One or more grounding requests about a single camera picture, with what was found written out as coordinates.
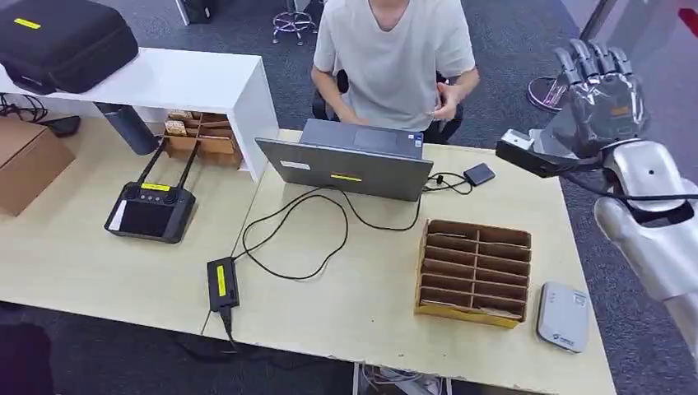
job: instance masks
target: person's hand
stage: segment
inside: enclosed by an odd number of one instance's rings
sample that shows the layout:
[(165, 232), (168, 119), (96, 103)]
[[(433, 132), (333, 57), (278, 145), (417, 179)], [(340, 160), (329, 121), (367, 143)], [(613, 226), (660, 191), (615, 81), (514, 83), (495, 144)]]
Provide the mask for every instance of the person's hand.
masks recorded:
[(457, 86), (439, 82), (436, 84), (436, 90), (441, 96), (441, 105), (437, 105), (434, 108), (434, 119), (450, 121), (456, 116), (456, 106), (458, 106), (460, 101), (460, 89)]
[(347, 111), (344, 114), (337, 114), (339, 120), (344, 123), (354, 123), (356, 125), (368, 125), (369, 121), (363, 118), (359, 118), (354, 114), (354, 111)]

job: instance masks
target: person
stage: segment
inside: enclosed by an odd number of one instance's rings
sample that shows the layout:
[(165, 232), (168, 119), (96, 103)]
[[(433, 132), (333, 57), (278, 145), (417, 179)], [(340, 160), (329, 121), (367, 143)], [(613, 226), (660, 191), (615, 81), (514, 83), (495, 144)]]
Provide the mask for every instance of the person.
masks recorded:
[(342, 122), (425, 132), (426, 141), (479, 82), (460, 0), (328, 0), (310, 74)]

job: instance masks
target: silver robot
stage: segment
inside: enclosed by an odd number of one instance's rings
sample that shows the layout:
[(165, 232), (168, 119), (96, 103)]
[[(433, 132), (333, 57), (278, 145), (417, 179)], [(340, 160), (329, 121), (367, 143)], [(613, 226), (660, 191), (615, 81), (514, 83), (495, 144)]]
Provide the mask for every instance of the silver robot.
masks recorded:
[[(555, 49), (568, 105), (544, 128), (509, 130), (496, 154), (540, 177), (560, 176), (601, 195), (594, 217), (649, 295), (660, 300), (698, 365), (698, 187), (649, 126), (640, 81), (618, 48), (570, 42)], [(595, 188), (572, 174), (600, 171)]]

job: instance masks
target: person's arm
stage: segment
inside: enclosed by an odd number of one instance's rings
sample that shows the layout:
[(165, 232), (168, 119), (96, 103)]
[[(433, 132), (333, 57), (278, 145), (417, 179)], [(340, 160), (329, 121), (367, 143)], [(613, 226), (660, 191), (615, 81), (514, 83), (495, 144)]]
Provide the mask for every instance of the person's arm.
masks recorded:
[(337, 82), (334, 80), (332, 71), (337, 60), (337, 50), (332, 37), (333, 8), (331, 4), (325, 6), (323, 17), (320, 19), (318, 40), (315, 45), (315, 55), (313, 56), (313, 68), (310, 70), (315, 87), (323, 97), (325, 102), (332, 107), (334, 113), (348, 123), (360, 123), (354, 110), (351, 109), (339, 93)]
[(342, 94), (339, 93), (339, 88), (337, 87), (337, 82), (334, 77), (329, 72), (323, 72), (313, 65), (313, 69), (310, 71), (310, 77), (313, 79), (315, 87), (318, 88), (318, 92), (325, 99), (330, 107), (334, 110), (334, 113), (342, 120), (342, 122), (347, 123), (360, 123), (364, 124), (365, 121), (356, 117), (354, 110), (351, 109), (344, 100), (342, 100)]
[(453, 85), (436, 84), (441, 106), (434, 109), (435, 119), (452, 119), (456, 106), (475, 89), (480, 76), (472, 54), (470, 31), (463, 5), (459, 0), (442, 2), (440, 9), (441, 45), (436, 53), (436, 70), (449, 78)]
[(436, 84), (436, 89), (441, 95), (441, 106), (434, 110), (434, 119), (453, 119), (458, 103), (470, 95), (478, 82), (480, 82), (480, 74), (477, 73), (477, 67), (474, 67), (461, 74), (453, 85), (446, 85), (443, 82)]

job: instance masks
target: laptop lid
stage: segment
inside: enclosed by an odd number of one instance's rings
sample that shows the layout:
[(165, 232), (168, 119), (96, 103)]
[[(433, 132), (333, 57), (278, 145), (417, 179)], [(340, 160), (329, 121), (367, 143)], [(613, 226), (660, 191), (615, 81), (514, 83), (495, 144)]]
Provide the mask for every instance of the laptop lid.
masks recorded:
[(415, 202), (433, 163), (429, 160), (386, 156), (331, 146), (311, 146), (257, 137), (259, 148), (287, 183), (332, 186)]

